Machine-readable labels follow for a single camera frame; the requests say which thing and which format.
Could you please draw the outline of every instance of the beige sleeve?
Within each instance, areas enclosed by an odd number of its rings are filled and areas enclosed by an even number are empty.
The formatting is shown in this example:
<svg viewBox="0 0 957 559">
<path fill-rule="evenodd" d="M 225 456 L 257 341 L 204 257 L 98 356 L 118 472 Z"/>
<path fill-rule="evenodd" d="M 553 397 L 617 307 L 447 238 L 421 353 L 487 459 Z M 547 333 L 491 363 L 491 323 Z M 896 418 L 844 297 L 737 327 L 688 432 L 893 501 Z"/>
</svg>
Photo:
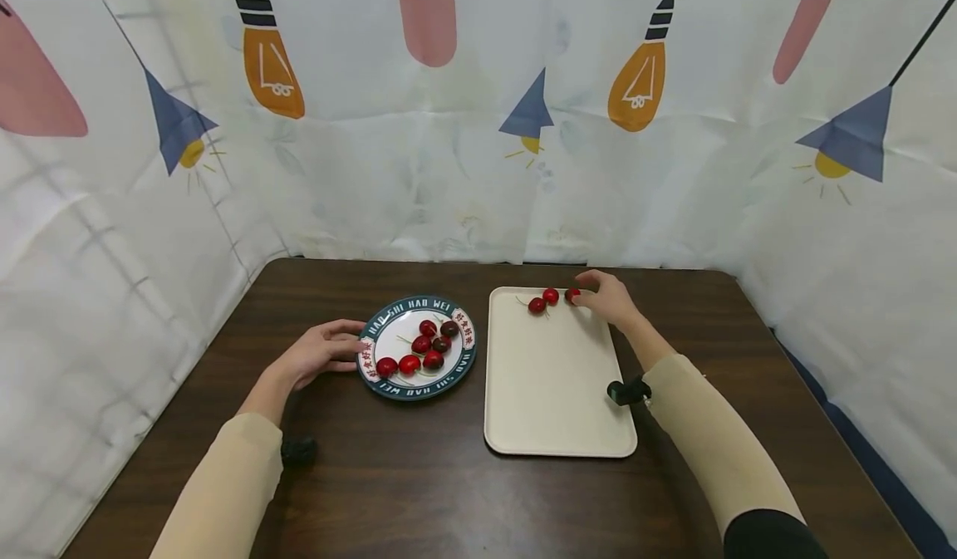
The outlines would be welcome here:
<svg viewBox="0 0 957 559">
<path fill-rule="evenodd" d="M 226 422 L 189 477 L 151 559 L 247 559 L 282 473 L 282 432 L 259 414 Z"/>
<path fill-rule="evenodd" d="M 777 509 L 804 522 L 768 452 L 688 358 L 661 360 L 643 381 L 652 390 L 650 413 L 698 479 L 722 536 L 751 509 Z"/>
</svg>

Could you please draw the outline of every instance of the light bulb print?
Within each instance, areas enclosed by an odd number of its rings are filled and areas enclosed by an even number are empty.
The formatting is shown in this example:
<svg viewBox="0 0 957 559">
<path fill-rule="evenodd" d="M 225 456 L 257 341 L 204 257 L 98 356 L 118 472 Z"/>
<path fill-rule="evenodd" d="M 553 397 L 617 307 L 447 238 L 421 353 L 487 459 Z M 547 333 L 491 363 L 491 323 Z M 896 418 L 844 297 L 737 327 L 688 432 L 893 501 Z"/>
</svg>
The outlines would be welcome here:
<svg viewBox="0 0 957 559">
<path fill-rule="evenodd" d="M 548 107 L 544 104 L 544 69 L 542 69 L 502 126 L 498 127 L 499 132 L 518 136 L 518 142 L 521 142 L 523 147 L 523 150 L 506 154 L 505 158 L 520 156 L 527 151 L 531 159 L 528 164 L 525 164 L 525 169 L 531 167 L 537 154 L 544 150 L 540 145 L 542 127 L 552 125 L 555 125 L 552 123 L 552 115 L 548 114 Z"/>
<path fill-rule="evenodd" d="M 781 48 L 774 60 L 772 76 L 778 83 L 784 83 L 798 68 L 801 57 L 814 38 L 814 32 L 821 24 L 831 0 L 801 0 L 794 12 L 794 19 L 783 37 Z"/>
<path fill-rule="evenodd" d="M 86 118 L 30 30 L 0 0 L 0 130 L 36 137 L 83 137 Z"/>
<path fill-rule="evenodd" d="M 955 0 L 946 1 L 888 86 L 870 94 L 798 140 L 800 145 L 817 150 L 813 163 L 800 164 L 793 168 L 801 171 L 813 170 L 814 174 L 804 179 L 804 183 L 812 183 L 818 176 L 823 179 L 820 183 L 819 198 L 824 198 L 826 186 L 833 183 L 844 201 L 850 205 L 851 200 L 837 180 L 851 173 L 865 176 L 877 183 L 883 182 L 884 137 L 887 133 L 894 86 L 953 4 Z"/>
<path fill-rule="evenodd" d="M 243 30 L 246 81 L 260 105 L 290 119 L 305 115 L 305 101 L 272 13 L 270 0 L 237 0 Z"/>
<path fill-rule="evenodd" d="M 156 76 L 150 73 L 150 69 L 143 66 L 143 70 L 146 74 L 146 86 L 150 89 L 153 118 L 156 119 L 156 130 L 159 136 L 159 154 L 163 156 L 166 174 L 172 175 L 177 167 L 193 169 L 197 164 L 215 173 L 216 170 L 213 167 L 200 163 L 200 160 L 206 152 L 203 135 L 218 125 L 166 91 Z M 209 154 L 220 155 L 224 152 L 214 150 Z M 198 185 L 199 176 L 196 175 L 195 178 Z M 193 171 L 190 171 L 185 182 L 187 193 L 193 186 L 193 180 Z"/>
<path fill-rule="evenodd" d="M 675 0 L 661 0 L 644 41 L 611 85 L 608 118 L 625 131 L 641 131 L 655 119 L 664 93 L 664 39 L 674 10 Z"/>
<path fill-rule="evenodd" d="M 446 66 L 455 55 L 455 0 L 399 0 L 405 48 L 427 67 Z"/>
</svg>

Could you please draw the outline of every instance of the left hand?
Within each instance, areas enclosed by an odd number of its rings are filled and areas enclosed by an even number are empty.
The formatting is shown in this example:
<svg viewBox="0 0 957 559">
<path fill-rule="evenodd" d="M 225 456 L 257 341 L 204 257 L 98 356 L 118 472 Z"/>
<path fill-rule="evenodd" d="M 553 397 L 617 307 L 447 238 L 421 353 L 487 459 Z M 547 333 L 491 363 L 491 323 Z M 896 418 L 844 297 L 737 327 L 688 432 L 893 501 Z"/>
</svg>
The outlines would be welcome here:
<svg viewBox="0 0 957 559">
<path fill-rule="evenodd" d="M 365 322 L 345 319 L 314 326 L 285 350 L 273 365 L 293 379 L 293 390 L 302 389 L 322 372 L 356 370 L 354 356 L 363 350 L 363 346 L 354 333 L 361 332 L 365 326 Z M 341 362 L 333 358 L 352 358 L 352 361 Z"/>
</svg>

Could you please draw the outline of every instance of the decorative plate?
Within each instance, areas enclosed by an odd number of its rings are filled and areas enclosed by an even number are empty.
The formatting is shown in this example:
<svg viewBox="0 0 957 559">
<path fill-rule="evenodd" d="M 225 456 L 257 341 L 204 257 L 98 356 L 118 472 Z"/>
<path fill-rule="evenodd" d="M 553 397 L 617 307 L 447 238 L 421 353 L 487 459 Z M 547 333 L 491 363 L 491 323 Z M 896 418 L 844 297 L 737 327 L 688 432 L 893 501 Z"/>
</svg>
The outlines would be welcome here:
<svg viewBox="0 0 957 559">
<path fill-rule="evenodd" d="M 459 325 L 459 334 L 445 353 L 445 364 L 435 371 L 422 368 L 414 375 L 397 372 L 389 379 L 380 378 L 375 371 L 376 362 L 384 357 L 398 362 L 411 353 L 410 341 L 420 334 L 418 326 L 423 320 L 431 320 L 436 326 L 448 320 Z M 390 400 L 417 401 L 442 394 L 461 381 L 476 357 L 478 333 L 464 309 L 442 298 L 417 295 L 380 309 L 367 322 L 359 340 L 366 346 L 357 359 L 366 384 Z"/>
</svg>

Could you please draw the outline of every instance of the beige tray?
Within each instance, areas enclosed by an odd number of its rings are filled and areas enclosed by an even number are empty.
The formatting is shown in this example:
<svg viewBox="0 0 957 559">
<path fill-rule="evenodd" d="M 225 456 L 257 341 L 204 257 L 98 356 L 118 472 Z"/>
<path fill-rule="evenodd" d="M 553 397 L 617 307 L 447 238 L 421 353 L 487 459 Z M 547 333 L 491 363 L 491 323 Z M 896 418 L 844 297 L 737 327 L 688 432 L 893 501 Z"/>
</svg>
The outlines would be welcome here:
<svg viewBox="0 0 957 559">
<path fill-rule="evenodd" d="M 542 289 L 489 296 L 485 440 L 504 454 L 628 457 L 638 445 L 631 411 L 605 394 L 621 380 L 608 324 L 559 292 L 547 318 L 525 306 Z"/>
</svg>

